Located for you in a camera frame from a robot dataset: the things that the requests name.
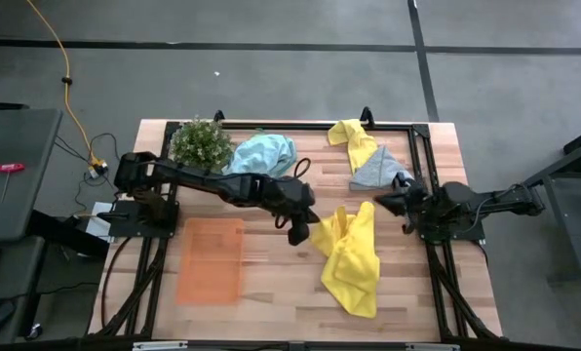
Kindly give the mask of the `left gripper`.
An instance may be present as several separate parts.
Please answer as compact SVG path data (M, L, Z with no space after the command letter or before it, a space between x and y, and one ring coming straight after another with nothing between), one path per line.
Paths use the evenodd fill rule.
M302 215L308 224L320 222L311 210L316 203L311 186L298 178L273 179L268 183L268 210L276 215Z

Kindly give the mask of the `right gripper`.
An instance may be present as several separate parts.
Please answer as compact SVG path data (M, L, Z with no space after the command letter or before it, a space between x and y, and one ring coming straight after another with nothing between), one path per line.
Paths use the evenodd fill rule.
M394 216L404 216L405 227L423 227L432 223L433 195L425 187L409 187L406 193L377 195L373 200Z

